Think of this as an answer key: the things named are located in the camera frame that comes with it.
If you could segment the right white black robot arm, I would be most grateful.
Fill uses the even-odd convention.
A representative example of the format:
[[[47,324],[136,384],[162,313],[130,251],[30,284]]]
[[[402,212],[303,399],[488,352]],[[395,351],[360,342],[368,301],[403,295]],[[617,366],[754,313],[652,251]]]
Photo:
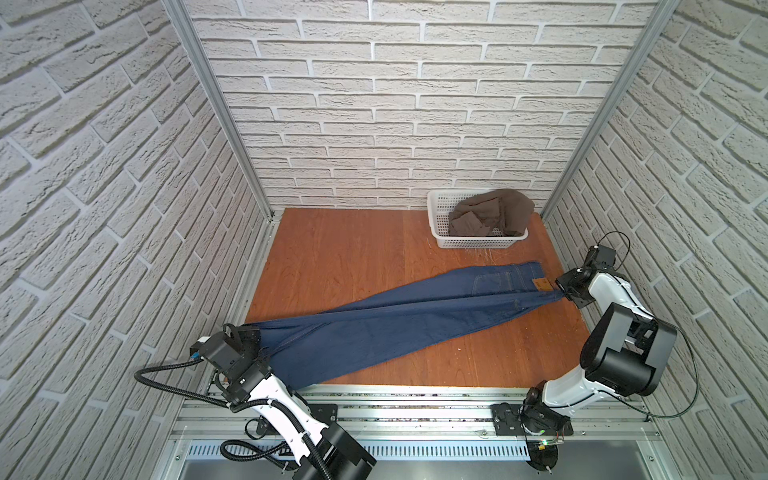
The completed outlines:
[[[571,417],[599,400],[648,396],[658,387],[678,329],[645,308],[614,267],[616,251],[594,245],[584,263],[557,280],[566,298],[596,304],[601,318],[587,338],[579,365],[528,390],[521,404],[491,407],[498,436],[567,436]]]

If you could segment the blue denim jeans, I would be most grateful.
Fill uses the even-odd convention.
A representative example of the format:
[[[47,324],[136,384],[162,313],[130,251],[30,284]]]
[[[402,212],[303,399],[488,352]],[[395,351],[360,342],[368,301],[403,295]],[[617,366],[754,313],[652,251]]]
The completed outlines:
[[[325,312],[259,323],[275,374],[301,389],[487,330],[563,299],[537,262],[451,270]]]

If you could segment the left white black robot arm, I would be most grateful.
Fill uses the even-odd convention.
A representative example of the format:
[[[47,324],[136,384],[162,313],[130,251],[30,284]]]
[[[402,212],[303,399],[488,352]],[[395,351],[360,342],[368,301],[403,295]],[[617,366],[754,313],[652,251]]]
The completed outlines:
[[[199,357],[227,380],[222,395],[234,413],[253,410],[287,443],[296,479],[366,479],[376,459],[338,423],[316,419],[269,366],[256,326],[222,330],[198,340]]]

